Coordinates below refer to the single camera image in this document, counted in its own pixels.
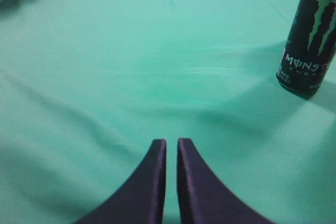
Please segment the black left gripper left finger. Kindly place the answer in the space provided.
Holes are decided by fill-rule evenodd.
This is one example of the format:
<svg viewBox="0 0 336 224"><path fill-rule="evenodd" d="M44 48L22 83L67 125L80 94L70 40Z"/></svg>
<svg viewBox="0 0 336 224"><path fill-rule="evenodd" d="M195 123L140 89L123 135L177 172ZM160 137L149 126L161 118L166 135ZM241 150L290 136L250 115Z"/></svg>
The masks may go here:
<svg viewBox="0 0 336 224"><path fill-rule="evenodd" d="M123 185L77 223L162 223L166 189L166 141L153 140Z"/></svg>

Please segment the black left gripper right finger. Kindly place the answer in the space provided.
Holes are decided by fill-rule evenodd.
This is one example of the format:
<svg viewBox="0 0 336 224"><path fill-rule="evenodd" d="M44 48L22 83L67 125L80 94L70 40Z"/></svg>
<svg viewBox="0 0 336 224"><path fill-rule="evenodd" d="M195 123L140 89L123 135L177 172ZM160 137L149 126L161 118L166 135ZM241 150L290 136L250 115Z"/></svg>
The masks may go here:
<svg viewBox="0 0 336 224"><path fill-rule="evenodd" d="M181 223L272 223L220 181L190 138L178 140L176 185Z"/></svg>

